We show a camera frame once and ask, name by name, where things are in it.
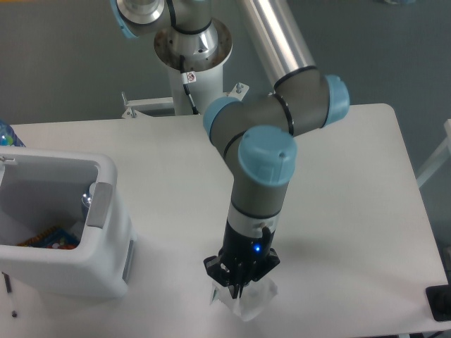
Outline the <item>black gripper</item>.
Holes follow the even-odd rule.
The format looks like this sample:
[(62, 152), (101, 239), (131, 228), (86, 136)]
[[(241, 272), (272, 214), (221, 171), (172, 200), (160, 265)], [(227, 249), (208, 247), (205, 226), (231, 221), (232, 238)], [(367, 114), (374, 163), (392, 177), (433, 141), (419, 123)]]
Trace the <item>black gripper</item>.
[(219, 256), (204, 259), (209, 277), (229, 289), (232, 299), (242, 296), (250, 282), (258, 282), (279, 263), (276, 250), (271, 248), (273, 233), (266, 227), (258, 238), (236, 232), (226, 223), (223, 246)]

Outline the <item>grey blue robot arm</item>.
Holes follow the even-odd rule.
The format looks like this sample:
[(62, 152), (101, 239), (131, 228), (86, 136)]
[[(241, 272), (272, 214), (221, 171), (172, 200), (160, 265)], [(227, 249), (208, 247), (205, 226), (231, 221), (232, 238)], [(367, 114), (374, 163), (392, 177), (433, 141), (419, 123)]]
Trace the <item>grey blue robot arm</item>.
[(204, 260), (207, 275), (233, 299), (279, 263), (271, 243), (295, 171), (295, 137), (343, 119), (350, 108), (345, 83), (319, 72), (286, 1), (239, 1), (238, 7), (273, 87), (253, 104), (242, 102), (241, 88), (223, 92), (232, 42), (210, 1), (111, 2), (127, 38), (154, 33), (175, 113), (203, 118), (233, 174), (222, 247)]

